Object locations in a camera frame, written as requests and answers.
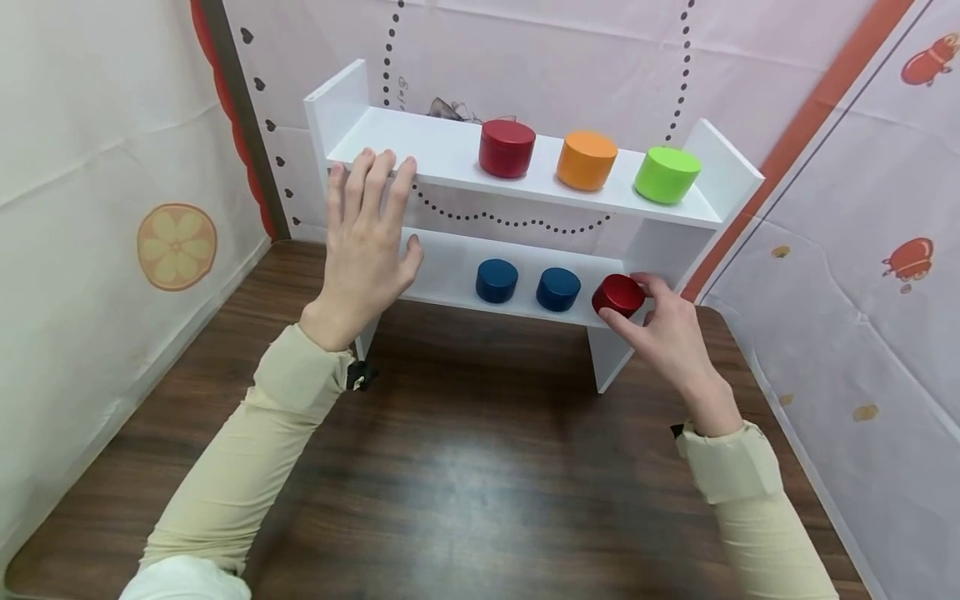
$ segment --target wood grain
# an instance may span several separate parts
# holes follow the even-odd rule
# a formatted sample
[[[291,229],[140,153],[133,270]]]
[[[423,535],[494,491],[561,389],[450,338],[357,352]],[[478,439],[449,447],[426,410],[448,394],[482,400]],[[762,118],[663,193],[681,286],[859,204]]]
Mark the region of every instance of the wood grain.
[[[14,559],[17,594],[115,598],[260,355],[323,283],[324,250],[274,245]],[[869,598],[732,336],[710,357],[780,456],[841,597]],[[399,302],[254,546],[260,598],[738,597],[677,456],[676,392],[634,360],[596,394],[581,327]]]

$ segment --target white backdrop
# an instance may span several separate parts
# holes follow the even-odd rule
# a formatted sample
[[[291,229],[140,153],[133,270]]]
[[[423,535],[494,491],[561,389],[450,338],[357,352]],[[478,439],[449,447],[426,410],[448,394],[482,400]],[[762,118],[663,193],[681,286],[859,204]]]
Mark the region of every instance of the white backdrop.
[[[0,67],[2,573],[268,240],[187,3],[7,0]]]
[[[371,91],[390,108],[515,116],[560,136],[595,128],[633,150],[680,144],[706,117],[759,164],[870,0],[225,4],[292,234],[317,240],[323,190],[302,99],[354,59],[368,61]],[[408,225],[575,252],[617,256],[638,225],[460,190],[418,194]]]
[[[960,597],[958,31],[914,3],[705,300],[877,600]]]

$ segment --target black clip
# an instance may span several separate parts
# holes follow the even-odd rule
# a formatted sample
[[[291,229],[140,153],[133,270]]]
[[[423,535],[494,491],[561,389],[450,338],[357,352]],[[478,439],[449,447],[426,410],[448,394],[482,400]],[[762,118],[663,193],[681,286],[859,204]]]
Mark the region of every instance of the black clip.
[[[358,360],[347,367],[347,389],[366,392],[380,371],[365,360]]]

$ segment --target red ladybug print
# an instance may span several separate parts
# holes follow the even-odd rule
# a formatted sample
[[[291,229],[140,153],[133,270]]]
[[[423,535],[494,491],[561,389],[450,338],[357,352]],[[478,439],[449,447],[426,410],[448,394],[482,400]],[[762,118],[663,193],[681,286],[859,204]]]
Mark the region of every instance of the red ladybug print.
[[[919,281],[926,277],[933,267],[933,241],[918,237],[903,244],[886,258],[883,264],[889,267],[883,276],[894,274],[900,281]],[[906,283],[900,288],[901,294],[908,293],[913,287]]]
[[[916,54],[908,60],[900,72],[900,78],[905,84],[933,85],[933,79],[941,73],[953,70],[948,63],[960,50],[960,35],[950,34],[943,36],[926,50]]]

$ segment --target shelf board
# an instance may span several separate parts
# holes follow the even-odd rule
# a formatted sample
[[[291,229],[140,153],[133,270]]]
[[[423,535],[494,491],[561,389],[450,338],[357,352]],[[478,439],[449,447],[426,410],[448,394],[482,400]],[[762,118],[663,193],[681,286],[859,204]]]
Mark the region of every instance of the shelf board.
[[[416,158],[418,179],[424,183],[632,214],[698,228],[717,229],[722,224],[696,185],[679,204],[672,206],[641,198],[634,191],[633,183],[644,153],[621,149],[607,184],[598,192],[586,193],[563,185],[554,175],[564,145],[559,137],[537,136],[530,169],[518,180],[502,180],[481,169],[477,162],[479,145],[479,125],[367,107],[343,139],[327,153],[326,166],[334,162],[349,166],[364,148],[377,152],[389,148],[400,159]]]
[[[425,258],[417,280],[402,296],[405,300],[606,328],[593,312],[590,297],[605,276],[623,272],[620,260],[416,228],[403,228],[402,248],[413,233],[420,238]],[[508,260],[519,271],[514,296],[503,304],[490,304],[476,295],[477,267],[488,258]],[[580,294],[568,311],[551,312],[537,303],[540,274],[550,267],[563,267],[580,278]]]

